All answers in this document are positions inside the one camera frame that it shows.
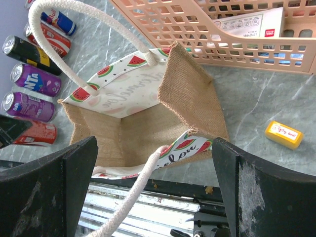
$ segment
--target blue soda can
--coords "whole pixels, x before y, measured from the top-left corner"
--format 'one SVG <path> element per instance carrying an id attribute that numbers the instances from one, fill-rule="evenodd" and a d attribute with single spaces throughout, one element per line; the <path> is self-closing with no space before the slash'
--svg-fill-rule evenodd
<path id="1" fill-rule="evenodd" d="M 61 30 L 68 36 L 72 36 L 77 29 L 77 25 L 58 10 L 50 9 L 41 14 L 41 19 L 49 25 Z"/>

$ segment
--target soda can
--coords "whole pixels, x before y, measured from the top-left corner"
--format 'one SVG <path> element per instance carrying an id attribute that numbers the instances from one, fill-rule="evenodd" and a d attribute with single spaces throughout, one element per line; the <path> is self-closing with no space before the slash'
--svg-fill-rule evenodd
<path id="1" fill-rule="evenodd" d="M 77 25 L 60 11 L 51 8 L 41 14 L 41 19 L 49 25 L 56 27 L 68 36 L 72 36 L 77 29 Z"/>
<path id="2" fill-rule="evenodd" d="M 28 10 L 34 2 L 35 2 L 35 0 L 26 0 L 24 7 Z"/>
<path id="3" fill-rule="evenodd" d="M 28 64 L 18 63 L 11 72 L 10 79 L 19 87 L 54 97 L 61 88 L 59 77 Z"/>
<path id="4" fill-rule="evenodd" d="M 1 108 L 8 115 L 42 122 L 49 122 L 55 112 L 53 103 L 21 92 L 7 93 L 2 101 Z"/>
<path id="5" fill-rule="evenodd" d="M 54 144 L 57 139 L 57 128 L 55 125 L 29 119 L 27 121 L 32 123 L 32 127 L 22 133 L 13 144 L 42 147 L 49 147 Z"/>
<path id="6" fill-rule="evenodd" d="M 17 36 L 8 36 L 6 38 L 2 46 L 2 52 L 10 58 L 30 64 L 54 75 L 59 76 L 62 73 L 44 50 Z"/>
<path id="7" fill-rule="evenodd" d="M 50 45 L 55 49 L 55 51 L 59 54 L 60 57 L 65 57 L 71 47 L 71 42 L 66 37 L 62 36 L 48 25 L 41 23 L 41 29 L 44 33 L 45 38 L 48 40 Z M 30 27 L 30 23 L 28 22 L 24 28 L 24 36 L 29 40 L 29 42 L 34 43 L 38 46 L 36 39 L 32 34 L 32 30 Z"/>

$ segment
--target marble countertop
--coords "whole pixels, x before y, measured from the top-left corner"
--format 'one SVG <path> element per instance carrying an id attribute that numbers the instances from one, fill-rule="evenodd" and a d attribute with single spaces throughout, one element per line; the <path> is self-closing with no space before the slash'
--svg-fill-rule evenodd
<path id="1" fill-rule="evenodd" d="M 118 13 L 107 0 L 84 0 L 119 20 L 143 42 L 146 40 Z M 78 25 L 73 45 L 65 61 L 83 79 L 136 49 L 118 33 L 95 19 L 67 12 Z M 231 142 L 238 147 L 281 166 L 316 175 L 316 83 L 315 77 L 299 74 L 204 66 L 215 78 L 215 87 L 221 102 Z M 0 159 L 28 162 L 69 144 L 73 126 L 57 99 L 66 98 L 76 85 L 61 76 L 63 89 L 56 104 L 52 123 L 58 126 L 58 139 L 49 148 L 9 146 L 0 150 Z M 13 87 L 13 91 L 22 91 Z M 264 136 L 269 122 L 277 120 L 304 133 L 301 146 L 289 150 Z M 154 171 L 152 178 L 166 181 L 218 186 L 211 159 L 187 163 Z"/>

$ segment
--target peach plastic crate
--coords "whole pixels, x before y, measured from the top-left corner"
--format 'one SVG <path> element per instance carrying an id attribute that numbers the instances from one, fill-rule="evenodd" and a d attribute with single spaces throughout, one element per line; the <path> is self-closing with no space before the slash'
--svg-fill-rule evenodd
<path id="1" fill-rule="evenodd" d="M 179 41 L 199 63 L 313 74 L 316 71 L 316 6 L 306 0 L 111 0 L 155 47 Z M 219 29 L 212 21 L 283 6 L 285 32 L 292 38 L 244 38 Z M 309 38 L 299 38 L 303 30 Z M 220 40 L 212 40 L 219 35 Z M 295 58 L 294 54 L 303 54 Z"/>

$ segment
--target yellow box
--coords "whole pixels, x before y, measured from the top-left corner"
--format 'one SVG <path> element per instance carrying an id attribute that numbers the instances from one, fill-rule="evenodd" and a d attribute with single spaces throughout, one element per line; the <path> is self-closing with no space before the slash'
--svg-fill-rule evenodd
<path id="1" fill-rule="evenodd" d="M 272 121 L 265 131 L 265 136 L 289 149 L 296 149 L 301 144 L 304 134 L 282 123 Z"/>

